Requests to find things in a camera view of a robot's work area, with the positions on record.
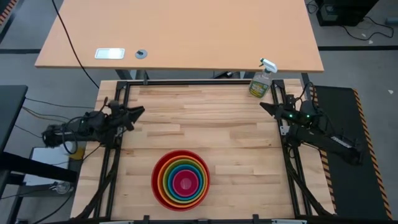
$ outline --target white label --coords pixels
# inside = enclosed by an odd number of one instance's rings
[[[124,49],[97,49],[95,59],[123,59]]]
[[[349,144],[343,142],[342,140],[340,140],[340,139],[338,139],[338,138],[336,138],[336,137],[334,137],[334,136],[331,137],[331,139],[332,139],[332,140],[335,140],[338,144],[341,144],[341,145],[344,146],[344,147],[351,148],[351,146],[350,146]]]

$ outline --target white spray nozzle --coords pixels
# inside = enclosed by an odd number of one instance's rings
[[[276,64],[268,61],[265,58],[260,59],[260,62],[262,63],[263,66],[265,66],[264,71],[267,70],[267,71],[270,71],[270,72],[273,72],[273,73],[277,73],[278,72],[278,67],[276,66]]]

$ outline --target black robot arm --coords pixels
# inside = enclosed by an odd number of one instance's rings
[[[287,103],[273,105],[260,103],[260,105],[275,119],[284,119],[291,123],[285,128],[283,142],[290,147],[299,147],[301,143],[311,144],[326,152],[336,154],[351,165],[361,165],[363,153],[358,145],[343,135],[336,134],[327,115],[313,105],[311,101],[302,103],[302,108],[297,111],[293,106],[297,99],[287,95]]]
[[[145,111],[143,106],[127,108],[117,101],[105,99],[104,106],[99,111],[85,113],[71,119],[67,123],[52,124],[42,133],[46,146],[55,147],[64,144],[66,141],[97,141],[109,148],[113,148],[115,137],[124,128],[128,131],[134,130],[132,123],[135,123]],[[111,114],[103,112],[107,106]]]

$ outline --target spray bottle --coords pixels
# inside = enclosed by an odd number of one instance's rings
[[[267,59],[260,59],[261,66],[265,66],[261,74],[257,74],[251,80],[249,91],[250,93],[258,98],[262,98],[268,91],[271,85],[271,72],[277,73],[278,68],[276,64],[268,61]]]

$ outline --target orange and black hazard stripe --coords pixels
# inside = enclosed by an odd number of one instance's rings
[[[366,125],[365,116],[363,114],[361,100],[359,99],[358,91],[355,89],[354,89],[354,95],[355,95],[355,99],[356,99],[356,104],[358,106],[359,116],[361,117],[362,127],[364,130],[365,136],[366,136],[366,141],[368,142],[368,148],[369,148],[369,153],[371,155],[374,172],[377,177],[377,182],[379,183],[381,197],[384,201],[384,208],[386,209],[387,216],[392,220],[390,205],[388,203],[386,191],[384,190],[384,185],[383,185],[383,181],[381,179],[381,174],[380,174],[379,166],[377,164],[376,155],[373,151],[373,145],[372,145],[371,137],[370,137],[370,134],[368,131],[368,126]]]
[[[318,105],[318,96],[317,96],[317,90],[315,89],[314,86],[310,86],[310,93],[311,93],[311,97],[312,100],[314,102],[315,105]],[[322,161],[322,166],[323,166],[323,171],[325,173],[325,177],[326,177],[326,182],[328,183],[328,187],[329,187],[329,193],[330,193],[330,198],[331,198],[331,202],[333,204],[333,209],[336,212],[336,203],[335,203],[335,195],[333,193],[333,186],[331,184],[331,178],[330,178],[330,171],[329,171],[329,161],[328,161],[328,154],[326,153],[326,151],[324,151],[323,149],[319,149],[320,150],[320,155],[321,155],[321,161]]]
[[[17,5],[17,0],[11,0],[4,11],[0,14],[0,26],[6,21],[7,17],[10,16],[12,9]]]

